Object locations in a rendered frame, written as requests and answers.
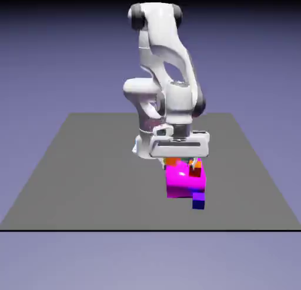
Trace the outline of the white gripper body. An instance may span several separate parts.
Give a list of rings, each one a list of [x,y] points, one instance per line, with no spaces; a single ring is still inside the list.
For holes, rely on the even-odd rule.
[[[154,158],[201,158],[209,155],[210,134],[207,131],[193,131],[185,139],[172,136],[153,136],[149,154]]]

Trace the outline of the small blue cube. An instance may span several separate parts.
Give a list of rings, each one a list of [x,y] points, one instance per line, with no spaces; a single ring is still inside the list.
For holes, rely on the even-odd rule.
[[[192,208],[193,209],[204,209],[205,208],[205,193],[194,192],[192,195]]]

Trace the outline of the large magenta box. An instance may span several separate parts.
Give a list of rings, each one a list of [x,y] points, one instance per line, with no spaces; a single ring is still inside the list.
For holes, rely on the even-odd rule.
[[[189,176],[189,158],[181,158],[177,166],[165,165],[166,194],[168,198],[192,198],[194,192],[206,189],[206,173],[202,164],[200,178]]]

